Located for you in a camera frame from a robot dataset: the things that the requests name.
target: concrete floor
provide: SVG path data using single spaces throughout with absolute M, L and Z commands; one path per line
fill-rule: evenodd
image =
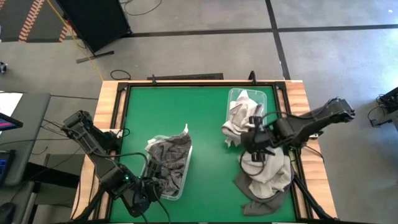
M 127 9 L 138 13 L 157 2 L 135 0 Z M 394 0 L 275 0 L 272 6 L 278 27 L 398 24 Z M 271 26 L 263 0 L 164 0 L 152 13 L 130 17 L 129 23 L 134 32 Z M 329 126 L 320 138 L 339 218 L 396 223 L 398 133 L 390 124 L 370 127 L 366 115 L 376 106 L 378 94 L 398 86 L 398 29 L 291 32 L 280 38 L 290 76 L 304 80 L 312 108 L 339 96 L 357 111 L 353 122 Z M 107 50 L 115 50 L 115 55 L 96 60 L 107 80 L 114 69 L 138 80 L 152 74 L 218 72 L 225 79 L 239 79 L 247 78 L 250 70 L 263 79 L 283 78 L 271 33 L 141 37 L 118 40 L 102 52 Z M 101 81 L 90 63 L 75 63 L 82 57 L 72 41 L 1 43 L 0 60 L 10 64 L 10 71 L 0 77 L 0 89 L 98 97 Z M 46 118 L 62 121 L 76 110 L 94 113 L 95 108 L 95 100 L 53 97 Z M 55 136 L 42 131 L 40 137 Z M 35 150 L 45 146 L 52 154 L 75 150 L 72 142 L 38 142 Z M 43 159 L 32 156 L 34 162 Z M 44 216 L 50 212 L 40 210 L 36 222 L 47 220 Z

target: plastic container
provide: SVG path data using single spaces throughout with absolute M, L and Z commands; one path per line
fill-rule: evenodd
M 256 102 L 257 104 L 262 104 L 263 105 L 263 111 L 262 111 L 262 115 L 264 116 L 266 111 L 267 111 L 267 95 L 262 92 L 262 91 L 257 91 L 257 90 L 247 90 L 247 89 L 242 89 L 242 88 L 232 88 L 229 93 L 228 93 L 228 104 L 227 104 L 227 108 L 226 108 L 226 121 L 228 120 L 228 116 L 229 116 L 229 110 L 234 106 L 231 105 L 232 101 L 236 101 L 239 97 L 239 95 L 242 93 L 242 91 L 247 91 L 248 93 L 248 97 L 250 99 L 252 99 L 254 102 Z M 263 124 L 267 123 L 267 118 L 265 117 L 262 120 Z
M 166 139 L 166 138 L 169 138 L 169 137 L 168 136 L 159 135 L 159 136 L 155 136 L 153 139 L 155 139 L 157 141 L 157 140 Z M 182 192 L 184 190 L 184 184 L 185 184 L 185 179 L 187 178 L 189 163 L 191 161 L 191 155 L 192 155 L 192 145 L 191 145 L 191 148 L 189 149 L 189 153 L 188 153 L 188 157 L 187 157 L 187 163 L 185 164 L 185 170 L 184 170 L 184 173 L 182 175 L 182 180 L 181 180 L 181 187 L 180 187 L 180 190 L 178 191 L 178 193 L 175 193 L 174 195 L 162 194 L 161 198 L 164 198 L 164 199 L 167 199 L 167 200 L 178 200 L 178 199 L 180 199 L 180 197 L 182 195 Z M 151 156 L 149 154 L 148 154 L 147 158 L 148 158 L 148 161 L 151 160 Z M 142 166 L 141 173 L 143 173 L 144 168 L 145 168 L 145 164 L 144 164 L 144 166 Z

